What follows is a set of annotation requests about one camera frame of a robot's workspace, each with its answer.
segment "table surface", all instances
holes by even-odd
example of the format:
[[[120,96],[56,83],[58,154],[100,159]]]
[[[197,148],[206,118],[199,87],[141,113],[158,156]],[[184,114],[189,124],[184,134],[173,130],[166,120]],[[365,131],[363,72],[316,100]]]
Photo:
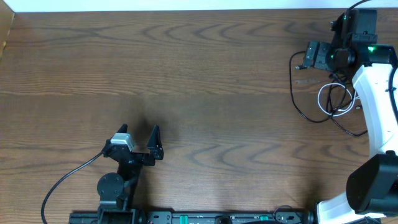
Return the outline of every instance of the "table surface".
[[[40,223],[46,193],[122,125],[146,151],[160,126],[163,161],[145,167],[135,204],[194,211],[308,208],[345,190],[368,135],[313,124],[292,105],[289,57],[329,42],[342,10],[17,14],[0,64],[0,223]],[[379,43],[398,46],[397,9],[379,10]],[[294,65],[302,63],[302,56]],[[323,118],[319,70],[294,71],[297,104]],[[363,112],[338,118],[366,129]],[[65,180],[49,223],[99,204],[99,158]],[[398,223],[389,219],[385,223]]]

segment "black cable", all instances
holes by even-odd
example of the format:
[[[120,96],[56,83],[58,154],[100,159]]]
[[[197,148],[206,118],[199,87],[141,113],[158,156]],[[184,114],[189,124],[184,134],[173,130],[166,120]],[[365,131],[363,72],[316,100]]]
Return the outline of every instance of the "black cable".
[[[272,213],[272,217],[273,217],[273,219],[274,219],[275,221],[277,221],[277,222],[279,222],[279,223],[282,223],[281,221],[279,221],[278,219],[276,219],[276,212],[277,212],[279,209],[284,208],[284,207],[290,208],[290,209],[296,214],[296,216],[300,218],[300,222],[298,222],[298,223],[302,223],[302,222],[303,222],[303,219],[302,219],[303,217],[302,217],[301,215],[299,215],[299,214],[296,212],[296,210],[294,210],[294,208],[291,207],[290,205],[281,205],[281,206],[279,206],[277,209],[275,209],[275,211]]]
[[[345,79],[342,80],[342,79],[341,79],[340,77],[338,77],[337,75],[335,76],[336,78],[333,79],[332,83],[334,83],[335,81],[337,81],[338,83],[344,85],[345,91],[344,91],[343,99],[340,101],[338,107],[337,107],[336,109],[334,109],[334,108],[333,108],[333,105],[332,105],[332,103],[331,103],[331,91],[332,91],[333,89],[335,89],[337,86],[330,86],[330,87],[329,87],[328,101],[327,101],[327,103],[326,103],[326,111],[327,111],[328,113],[330,113],[331,115],[329,115],[329,116],[328,116],[327,118],[325,118],[325,119],[316,121],[316,120],[313,120],[313,119],[310,119],[309,117],[307,117],[307,116],[298,108],[298,106],[296,105],[296,103],[295,103],[295,101],[294,101],[294,96],[293,96],[293,87],[292,87],[292,60],[293,60],[294,56],[296,56],[296,55],[298,55],[298,54],[304,54],[304,53],[305,53],[305,51],[296,52],[296,53],[294,53],[294,54],[290,57],[290,60],[289,60],[290,95],[291,95],[291,97],[292,97],[292,103],[293,103],[294,107],[296,108],[296,110],[297,110],[306,120],[311,121],[311,122],[313,122],[313,123],[322,123],[322,122],[325,122],[325,121],[328,121],[329,119],[331,119],[339,128],[341,128],[345,133],[347,133],[347,134],[349,134],[349,135],[351,135],[351,136],[358,137],[358,136],[362,136],[362,135],[366,134],[366,133],[368,132],[368,130],[363,131],[363,132],[361,132],[361,133],[359,133],[359,134],[354,134],[354,133],[348,131],[347,129],[345,129],[344,127],[342,127],[342,125],[340,125],[339,123],[337,123],[337,121],[333,118],[333,116],[335,115],[335,113],[338,112],[339,109],[341,109],[341,108],[343,108],[343,107],[345,107],[345,106],[348,106],[348,105],[353,101],[353,99],[355,98],[355,91],[354,91],[353,98],[352,98],[349,102],[347,102],[347,103],[345,103],[345,104],[343,105],[344,99],[345,99],[346,94],[347,94],[347,86],[345,85],[345,82],[347,82],[347,80],[345,80]]]
[[[394,111],[394,115],[396,116],[396,120],[398,122],[398,108],[397,108],[397,103],[396,103],[396,99],[394,96],[394,91],[396,91],[397,88],[392,86],[393,82],[394,82],[394,75],[396,74],[396,71],[397,71],[397,67],[393,68],[390,73],[390,78],[388,80],[388,92],[390,94],[392,110]]]
[[[331,86],[330,86],[330,87],[329,87],[328,101],[327,101],[327,103],[326,103],[326,111],[329,112],[329,113],[331,113],[331,112],[333,111],[333,105],[332,105],[332,103],[331,103],[331,91],[332,91],[334,88],[337,88],[337,87],[338,87],[338,86],[334,86],[334,87],[331,87]],[[354,100],[354,98],[352,98],[351,100],[349,100],[349,102],[345,103],[344,106],[342,106],[342,107],[348,106],[348,105]],[[339,123],[337,123],[337,121],[336,121],[333,117],[331,117],[330,119],[331,119],[339,128],[341,128],[345,133],[349,134],[350,136],[359,137],[359,136],[362,136],[362,135],[368,133],[368,130],[365,130],[365,131],[363,131],[363,132],[361,132],[361,133],[359,133],[359,134],[354,134],[354,133],[348,131],[347,129],[345,129],[344,127],[342,127],[342,125],[340,125]]]
[[[341,128],[345,133],[349,134],[350,136],[353,136],[353,137],[360,137],[360,136],[362,136],[362,135],[368,133],[368,130],[363,131],[363,132],[361,132],[361,133],[359,133],[359,134],[351,133],[351,132],[348,131],[347,129],[343,128],[339,123],[337,123],[337,121],[336,121],[335,119],[331,118],[331,120],[332,120],[339,128]]]
[[[61,184],[61,182],[63,180],[65,180],[67,177],[69,177],[70,175],[74,174],[76,171],[79,171],[81,168],[84,168],[85,166],[87,166],[88,164],[92,163],[94,160],[96,160],[97,158],[99,158],[99,156],[101,156],[103,154],[103,152],[98,153],[95,157],[93,157],[92,159],[90,159],[89,161],[85,162],[83,165],[81,165],[80,167],[77,167],[76,169],[70,171],[68,174],[64,175],[60,180],[58,180],[57,183],[54,184],[54,186],[50,189],[50,191],[47,193],[47,195],[44,198],[43,204],[42,204],[42,221],[44,224],[47,224],[47,221],[45,219],[45,215],[44,215],[44,208],[45,208],[45,204],[47,203],[47,200],[49,199],[51,193],[58,187],[58,185]]]
[[[309,121],[311,121],[311,122],[313,122],[313,123],[322,123],[322,122],[325,122],[325,121],[329,120],[329,119],[330,119],[330,116],[328,116],[328,117],[325,118],[325,119],[319,120],[319,121],[315,121],[315,120],[313,120],[313,119],[310,119],[310,118],[308,118],[305,114],[303,114],[303,112],[301,112],[301,110],[297,107],[297,105],[296,105],[296,103],[295,103],[295,101],[294,101],[294,97],[293,97],[293,87],[292,87],[292,59],[294,58],[294,56],[296,56],[296,55],[298,55],[298,54],[304,54],[304,53],[305,53],[305,51],[296,52],[296,53],[294,53],[294,54],[290,57],[290,60],[289,60],[290,95],[291,95],[291,97],[292,97],[292,103],[293,103],[294,107],[296,108],[296,110],[297,110],[305,119],[307,119],[307,120],[309,120]]]
[[[347,9],[347,11],[352,10],[352,9],[355,8],[356,6],[358,6],[358,5],[362,4],[362,3],[365,3],[365,2],[367,2],[367,1],[370,1],[370,0],[362,0],[362,1],[360,1],[360,2],[357,2],[357,3],[353,4],[351,7],[349,7],[349,8]]]

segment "wood grain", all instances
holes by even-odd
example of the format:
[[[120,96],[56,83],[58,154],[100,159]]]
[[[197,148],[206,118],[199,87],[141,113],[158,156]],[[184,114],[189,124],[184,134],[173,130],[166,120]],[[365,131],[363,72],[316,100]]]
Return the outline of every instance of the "wood grain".
[[[341,10],[18,14],[0,64],[0,223],[40,223],[45,194],[123,123],[144,151],[160,126],[165,158],[146,167],[135,203],[174,210],[273,210],[336,196],[368,159],[368,137],[305,121],[291,104],[288,60],[330,41]],[[397,46],[396,9],[379,43]],[[300,63],[301,57],[295,59]],[[294,72],[314,118],[328,74]],[[362,111],[338,118],[353,132]],[[49,223],[96,210],[100,158],[50,197]],[[398,220],[386,220],[398,223]]]

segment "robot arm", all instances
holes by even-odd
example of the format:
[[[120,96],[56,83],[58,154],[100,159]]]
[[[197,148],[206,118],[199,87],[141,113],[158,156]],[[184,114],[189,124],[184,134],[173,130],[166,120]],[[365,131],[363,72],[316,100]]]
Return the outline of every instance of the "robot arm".
[[[398,154],[398,125],[388,92],[392,72],[397,73],[392,65],[374,63],[370,67],[362,65],[353,77],[368,127],[369,158],[388,150]],[[393,86],[397,85],[398,78],[393,80]]]
[[[352,80],[369,132],[369,158],[348,178],[346,192],[317,205],[319,224],[356,223],[398,214],[397,55],[377,45],[376,10],[347,10],[331,23],[332,43],[311,41],[303,67]]]
[[[371,160],[367,166],[365,164],[350,176],[347,193],[344,192],[317,205],[320,224],[350,223],[365,217],[382,218],[385,217],[385,213],[397,212],[397,189],[393,185],[398,170],[392,165],[398,165],[398,161],[392,152],[398,154],[398,125],[395,122],[389,92],[386,91],[389,89],[388,81],[392,72],[396,72],[392,65],[375,63],[371,67],[361,66],[353,77],[353,86],[361,99],[368,127]],[[397,81],[398,79],[393,83],[394,86],[398,84]],[[379,166],[374,165],[374,161],[383,163],[382,167],[386,167],[388,172],[377,172],[376,168]],[[367,194],[360,195],[359,190]],[[377,212],[382,213],[363,212],[375,209],[370,203],[376,204],[379,209]]]

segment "wall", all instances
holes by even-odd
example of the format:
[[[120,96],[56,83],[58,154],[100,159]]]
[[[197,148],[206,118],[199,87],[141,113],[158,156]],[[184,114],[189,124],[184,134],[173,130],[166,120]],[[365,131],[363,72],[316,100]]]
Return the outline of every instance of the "wall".
[[[12,20],[14,19],[14,12],[7,7],[7,5],[0,0],[0,60],[2,51],[6,46],[6,40],[11,28]]]
[[[5,0],[14,12],[347,8],[359,0]],[[398,7],[375,0],[362,7]]]

